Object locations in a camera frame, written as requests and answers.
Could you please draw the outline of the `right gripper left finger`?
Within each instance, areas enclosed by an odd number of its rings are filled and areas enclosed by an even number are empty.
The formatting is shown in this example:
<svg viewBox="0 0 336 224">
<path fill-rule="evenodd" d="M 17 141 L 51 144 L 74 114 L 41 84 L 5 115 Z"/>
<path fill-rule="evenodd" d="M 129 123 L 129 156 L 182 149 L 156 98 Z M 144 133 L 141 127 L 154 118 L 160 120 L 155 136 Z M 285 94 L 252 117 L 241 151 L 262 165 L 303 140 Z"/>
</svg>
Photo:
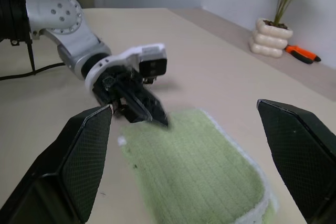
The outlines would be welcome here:
<svg viewBox="0 0 336 224">
<path fill-rule="evenodd" d="M 71 117 L 1 208 L 1 223 L 86 223 L 102 179 L 112 110 Z"/>
</svg>

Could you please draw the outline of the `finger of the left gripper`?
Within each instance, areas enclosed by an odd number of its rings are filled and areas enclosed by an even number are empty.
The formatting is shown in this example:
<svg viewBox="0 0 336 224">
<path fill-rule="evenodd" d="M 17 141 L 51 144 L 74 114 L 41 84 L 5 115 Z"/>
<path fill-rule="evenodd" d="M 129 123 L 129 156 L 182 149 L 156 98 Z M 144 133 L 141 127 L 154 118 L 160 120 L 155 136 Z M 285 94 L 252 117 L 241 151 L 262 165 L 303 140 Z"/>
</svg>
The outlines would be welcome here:
<svg viewBox="0 0 336 224">
<path fill-rule="evenodd" d="M 136 91 L 137 103 L 143 110 L 148 122 L 156 123 L 164 127 L 169 126 L 168 117 L 159 101 L 149 90 L 141 87 Z"/>
<path fill-rule="evenodd" d="M 116 93 L 119 97 L 117 112 L 120 115 L 123 115 L 130 123 L 152 122 L 152 115 L 144 104 L 144 100 L 148 97 L 145 88 L 127 89 L 117 87 Z"/>
</svg>

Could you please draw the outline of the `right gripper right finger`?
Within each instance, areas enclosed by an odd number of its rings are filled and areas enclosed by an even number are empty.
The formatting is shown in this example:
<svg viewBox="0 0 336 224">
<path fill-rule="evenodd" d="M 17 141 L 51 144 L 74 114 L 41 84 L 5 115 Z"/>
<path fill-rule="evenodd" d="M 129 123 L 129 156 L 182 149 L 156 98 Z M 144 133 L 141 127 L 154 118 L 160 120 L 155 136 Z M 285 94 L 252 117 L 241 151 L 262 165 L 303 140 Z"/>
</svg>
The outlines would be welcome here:
<svg viewBox="0 0 336 224">
<path fill-rule="evenodd" d="M 274 164 L 306 223 L 335 223 L 335 134 L 312 112 L 257 102 Z"/>
</svg>

